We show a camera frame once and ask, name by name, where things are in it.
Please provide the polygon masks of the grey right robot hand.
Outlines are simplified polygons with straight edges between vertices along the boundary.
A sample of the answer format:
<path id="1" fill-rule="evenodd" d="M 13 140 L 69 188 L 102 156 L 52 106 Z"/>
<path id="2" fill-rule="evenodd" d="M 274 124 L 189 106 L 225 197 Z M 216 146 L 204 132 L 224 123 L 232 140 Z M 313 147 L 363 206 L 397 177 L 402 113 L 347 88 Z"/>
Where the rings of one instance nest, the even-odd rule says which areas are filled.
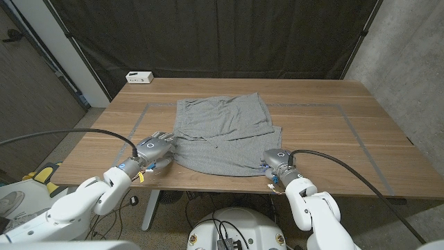
<path id="1" fill-rule="evenodd" d="M 266 167 L 265 175 L 273 180 L 283 180 L 285 175 L 298 172 L 289 164 L 290 153 L 284 149 L 269 149 L 263 152 L 261 163 Z"/>

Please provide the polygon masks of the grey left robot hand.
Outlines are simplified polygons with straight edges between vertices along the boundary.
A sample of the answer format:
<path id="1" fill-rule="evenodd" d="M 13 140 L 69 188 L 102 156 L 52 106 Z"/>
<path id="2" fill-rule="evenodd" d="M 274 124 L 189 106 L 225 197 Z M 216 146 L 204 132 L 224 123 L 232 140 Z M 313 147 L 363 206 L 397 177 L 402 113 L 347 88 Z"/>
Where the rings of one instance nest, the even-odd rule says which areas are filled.
<path id="1" fill-rule="evenodd" d="M 173 162 L 174 134 L 157 131 L 137 145 L 138 156 L 145 162 L 146 170 L 162 169 Z"/>

